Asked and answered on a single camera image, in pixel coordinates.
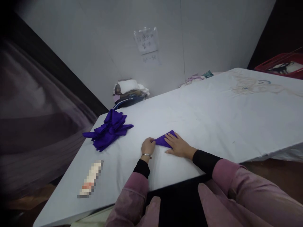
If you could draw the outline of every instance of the person's right hand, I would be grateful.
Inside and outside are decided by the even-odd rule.
[[[164,140],[173,148],[165,151],[165,153],[193,160],[193,155],[197,149],[189,146],[189,144],[185,142],[178,133],[175,132],[175,134],[177,138],[170,133],[165,135],[166,138],[164,138]]]

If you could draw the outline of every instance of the black sleeve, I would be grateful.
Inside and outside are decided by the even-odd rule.
[[[212,175],[217,162],[222,159],[215,155],[206,153],[205,151],[197,150],[193,155],[193,163],[206,174]]]
[[[149,170],[148,164],[145,161],[139,159],[134,172],[141,173],[147,179],[151,171]]]

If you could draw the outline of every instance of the red plastic crate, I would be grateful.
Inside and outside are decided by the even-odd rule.
[[[260,71],[260,72],[264,72],[264,73],[275,74],[275,75],[279,75],[279,76],[291,77],[291,78],[296,78],[296,79],[303,79],[303,68],[301,68],[297,71],[294,71],[292,73],[288,73],[288,74],[280,74],[280,73],[276,73],[276,72],[267,71],[268,69],[273,68],[276,65],[291,62],[291,61],[294,61],[296,63],[299,63],[299,64],[303,65],[303,54],[301,54],[301,53],[279,54],[279,55],[269,59],[268,61],[262,63],[261,65],[258,65],[257,67],[255,67],[255,70]]]

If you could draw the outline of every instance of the paper sign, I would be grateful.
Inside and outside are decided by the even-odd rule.
[[[144,28],[135,31],[134,39],[141,55],[158,50],[157,28]]]
[[[152,53],[144,54],[141,57],[142,57],[143,63],[146,66],[161,65],[158,51],[154,51]]]

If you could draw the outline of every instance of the hand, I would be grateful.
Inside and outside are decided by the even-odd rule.
[[[166,138],[164,138],[164,140],[173,148],[165,151],[165,153],[193,160],[193,155],[197,149],[189,146],[189,144],[185,142],[178,133],[175,132],[175,134],[177,138],[170,133],[165,135]]]
[[[156,141],[154,138],[147,138],[146,140],[144,140],[142,147],[141,147],[141,152],[142,154],[150,154],[152,155],[154,153],[155,150],[155,145],[156,145]],[[150,157],[147,155],[141,156],[141,158],[143,161],[147,162],[149,161]]]

